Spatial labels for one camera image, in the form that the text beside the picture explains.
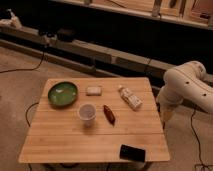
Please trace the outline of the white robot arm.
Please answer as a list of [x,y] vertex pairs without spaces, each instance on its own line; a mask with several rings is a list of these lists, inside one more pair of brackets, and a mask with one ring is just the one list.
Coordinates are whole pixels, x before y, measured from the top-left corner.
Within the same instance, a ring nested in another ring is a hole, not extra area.
[[163,76],[156,101],[160,105],[160,117],[168,121],[175,108],[187,99],[205,112],[213,114],[213,87],[204,82],[206,69],[199,61],[190,61],[168,69]]

